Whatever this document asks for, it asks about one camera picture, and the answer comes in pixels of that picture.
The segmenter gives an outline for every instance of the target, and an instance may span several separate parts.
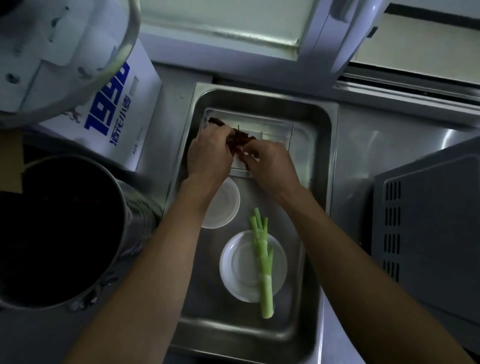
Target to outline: white box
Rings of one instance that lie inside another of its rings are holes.
[[[74,112],[32,126],[135,171],[162,82],[140,40],[110,82]]]

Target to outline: person's left arm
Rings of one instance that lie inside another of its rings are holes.
[[[189,177],[175,202],[65,364],[163,361],[187,293],[202,221],[233,162],[226,146],[230,131],[211,125],[192,141]]]

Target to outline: forearm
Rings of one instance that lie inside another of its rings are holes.
[[[160,363],[180,316],[209,196],[188,179],[122,286],[66,363]]]
[[[309,191],[302,189],[280,204],[367,363],[472,363],[445,329],[330,220]]]

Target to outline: white plate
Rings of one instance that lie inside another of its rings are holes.
[[[216,229],[227,225],[233,220],[239,207],[239,188],[233,179],[227,177],[208,206],[202,228]]]
[[[255,303],[260,301],[260,293],[252,240],[251,230],[230,239],[220,257],[220,276],[233,296],[244,302]],[[275,295],[287,276],[287,257],[277,239],[268,234],[267,241],[273,248],[272,291]]]

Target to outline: brown cardboard piece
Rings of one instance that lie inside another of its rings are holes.
[[[21,194],[24,170],[22,131],[0,130],[0,191]]]

